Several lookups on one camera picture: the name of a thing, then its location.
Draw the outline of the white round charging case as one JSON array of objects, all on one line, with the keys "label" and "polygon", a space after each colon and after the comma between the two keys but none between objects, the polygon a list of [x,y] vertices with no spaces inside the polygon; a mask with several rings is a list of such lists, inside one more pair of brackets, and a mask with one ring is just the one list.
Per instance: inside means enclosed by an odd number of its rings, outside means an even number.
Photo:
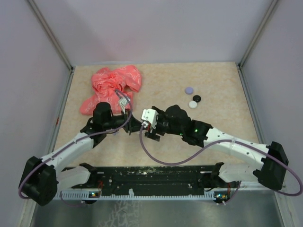
[{"label": "white round charging case", "polygon": [[196,109],[197,108],[197,102],[196,101],[190,101],[188,103],[189,108]]}]

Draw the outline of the crumpled pink cloth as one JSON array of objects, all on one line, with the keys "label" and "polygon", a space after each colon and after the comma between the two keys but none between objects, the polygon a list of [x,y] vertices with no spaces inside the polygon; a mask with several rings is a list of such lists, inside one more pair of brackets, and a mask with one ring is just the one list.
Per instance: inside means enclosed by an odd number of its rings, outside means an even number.
[{"label": "crumpled pink cloth", "polygon": [[134,65],[127,65],[111,70],[108,67],[101,68],[91,76],[91,87],[93,96],[83,102],[80,113],[92,115],[96,105],[100,102],[107,102],[114,114],[121,112],[119,97],[115,90],[120,90],[133,102],[134,92],[139,92],[142,85],[142,75]]}]

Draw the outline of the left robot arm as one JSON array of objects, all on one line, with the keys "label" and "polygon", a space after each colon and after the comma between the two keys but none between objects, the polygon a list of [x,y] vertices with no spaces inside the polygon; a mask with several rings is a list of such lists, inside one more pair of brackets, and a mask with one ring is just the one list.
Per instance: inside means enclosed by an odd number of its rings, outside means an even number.
[{"label": "left robot arm", "polygon": [[89,188],[98,184],[97,169],[82,163],[72,169],[66,167],[75,159],[99,145],[108,134],[123,129],[127,133],[140,130],[132,109],[113,115],[109,103],[97,104],[93,116],[67,144],[41,158],[35,156],[27,160],[18,187],[22,199],[32,199],[40,206],[53,200],[57,193],[77,185]]}]

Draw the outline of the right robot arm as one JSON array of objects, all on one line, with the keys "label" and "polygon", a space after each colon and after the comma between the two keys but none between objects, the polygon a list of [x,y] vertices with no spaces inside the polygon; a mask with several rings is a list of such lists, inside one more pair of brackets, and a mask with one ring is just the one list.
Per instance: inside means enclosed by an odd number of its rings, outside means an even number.
[{"label": "right robot arm", "polygon": [[212,148],[242,160],[240,164],[216,164],[212,183],[223,187],[234,181],[259,182],[261,185],[279,191],[285,179],[289,161],[283,146],[278,142],[259,144],[236,138],[212,125],[192,120],[178,105],[162,111],[155,106],[144,109],[141,119],[148,128],[145,136],[159,141],[165,134],[179,135],[189,145]]}]

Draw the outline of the black round charging case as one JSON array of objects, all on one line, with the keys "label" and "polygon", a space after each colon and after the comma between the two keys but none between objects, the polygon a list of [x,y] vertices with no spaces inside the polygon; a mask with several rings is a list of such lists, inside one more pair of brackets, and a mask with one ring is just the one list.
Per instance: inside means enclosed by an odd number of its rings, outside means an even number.
[{"label": "black round charging case", "polygon": [[200,101],[201,101],[201,96],[200,95],[194,95],[193,96],[193,101],[195,101],[195,102],[197,102],[197,103],[199,103]]}]

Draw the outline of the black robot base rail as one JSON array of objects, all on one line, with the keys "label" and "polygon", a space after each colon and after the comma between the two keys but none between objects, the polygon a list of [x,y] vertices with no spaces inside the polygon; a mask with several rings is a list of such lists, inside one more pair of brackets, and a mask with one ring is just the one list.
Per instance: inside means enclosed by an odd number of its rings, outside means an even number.
[{"label": "black robot base rail", "polygon": [[203,195],[207,189],[236,188],[238,182],[226,183],[210,166],[131,166],[97,167],[87,183],[75,189],[100,189],[103,196],[187,196]]}]

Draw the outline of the purple round charging case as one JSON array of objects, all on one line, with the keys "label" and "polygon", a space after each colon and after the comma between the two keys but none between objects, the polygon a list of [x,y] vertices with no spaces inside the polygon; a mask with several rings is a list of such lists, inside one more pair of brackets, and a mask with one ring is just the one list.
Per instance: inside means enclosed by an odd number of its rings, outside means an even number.
[{"label": "purple round charging case", "polygon": [[191,95],[191,94],[193,94],[193,92],[194,92],[194,89],[192,87],[186,87],[185,88],[185,93],[187,95]]}]

